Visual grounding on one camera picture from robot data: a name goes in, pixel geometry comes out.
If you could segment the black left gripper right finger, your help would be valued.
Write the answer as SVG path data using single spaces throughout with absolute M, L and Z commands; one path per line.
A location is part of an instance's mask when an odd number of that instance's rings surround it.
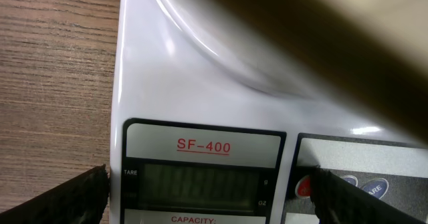
M 320 224 L 423 224 L 318 167 L 310 173 L 310 200 Z

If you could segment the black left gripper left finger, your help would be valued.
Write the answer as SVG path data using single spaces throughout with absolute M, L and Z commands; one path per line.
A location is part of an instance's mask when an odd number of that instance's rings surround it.
M 1 213 L 1 224 L 99 224 L 108 204 L 106 166 L 94 168 Z

